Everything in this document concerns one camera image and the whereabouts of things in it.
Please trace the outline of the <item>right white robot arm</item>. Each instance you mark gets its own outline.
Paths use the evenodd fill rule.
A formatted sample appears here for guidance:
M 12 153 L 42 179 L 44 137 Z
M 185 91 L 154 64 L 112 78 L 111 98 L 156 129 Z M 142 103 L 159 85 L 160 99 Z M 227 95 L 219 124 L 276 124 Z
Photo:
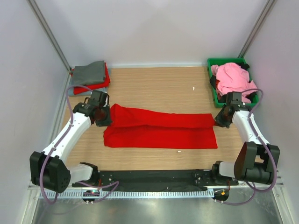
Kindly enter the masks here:
M 274 184 L 280 156 L 279 147 L 270 144 L 262 135 L 254 120 L 253 109 L 242 102 L 240 92 L 227 94 L 226 104 L 214 120 L 219 127 L 229 128 L 234 124 L 243 146 L 234 163 L 217 161 L 212 166 L 211 181 L 221 185 L 230 177 L 239 181 Z

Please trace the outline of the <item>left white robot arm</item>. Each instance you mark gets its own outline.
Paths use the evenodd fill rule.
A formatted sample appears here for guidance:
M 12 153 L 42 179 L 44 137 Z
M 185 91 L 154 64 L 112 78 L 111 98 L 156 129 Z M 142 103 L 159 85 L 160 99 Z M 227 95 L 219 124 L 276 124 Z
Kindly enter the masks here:
M 34 151 L 29 159 L 31 182 L 56 193 L 64 192 L 71 184 L 95 186 L 100 179 L 98 167 L 88 162 L 68 168 L 70 152 L 91 126 L 106 127 L 112 124 L 109 95 L 94 90 L 84 102 L 71 111 L 71 117 L 58 136 L 41 152 Z

